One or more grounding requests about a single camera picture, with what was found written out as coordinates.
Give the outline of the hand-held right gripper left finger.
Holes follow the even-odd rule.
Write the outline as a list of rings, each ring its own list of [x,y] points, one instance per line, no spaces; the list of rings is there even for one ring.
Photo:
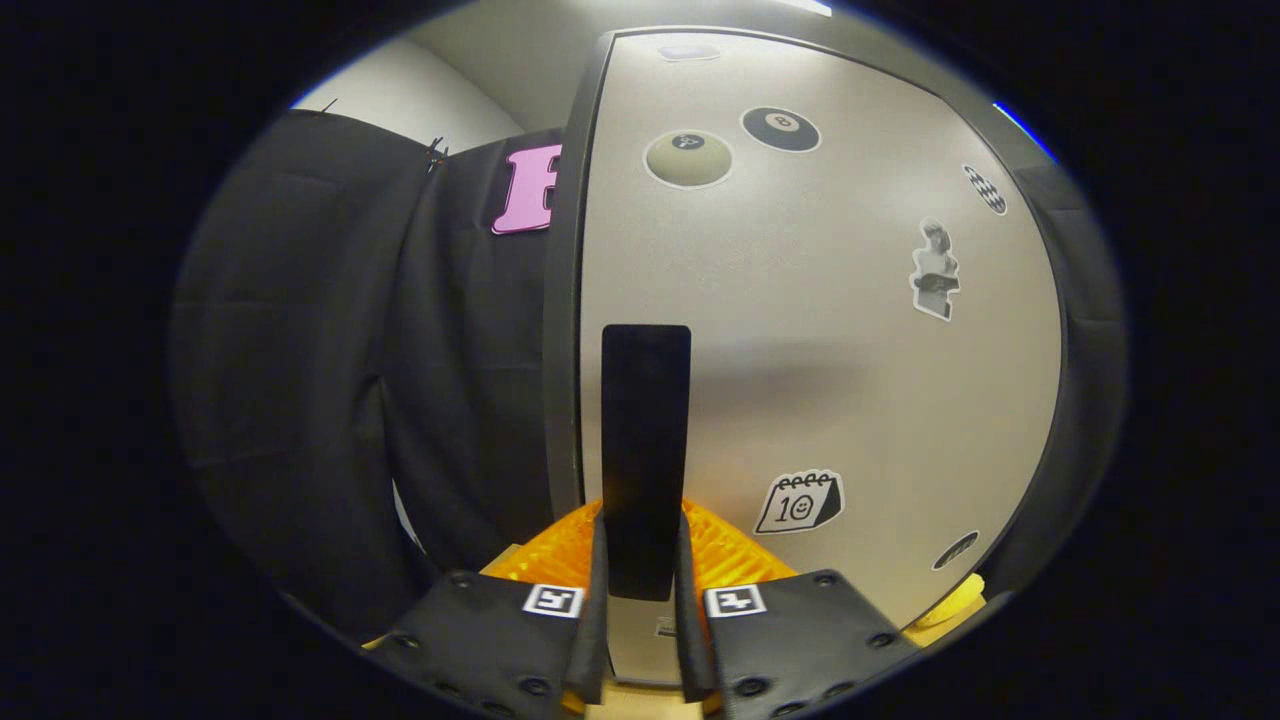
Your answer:
[[[553,523],[490,571],[453,571],[366,655],[484,719],[559,719],[602,701],[607,542],[599,502]]]

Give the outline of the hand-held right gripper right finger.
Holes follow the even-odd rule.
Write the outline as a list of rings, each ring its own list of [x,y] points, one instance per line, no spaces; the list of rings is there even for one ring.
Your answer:
[[[832,719],[922,655],[838,571],[795,571],[689,500],[676,547],[681,685],[709,717]]]

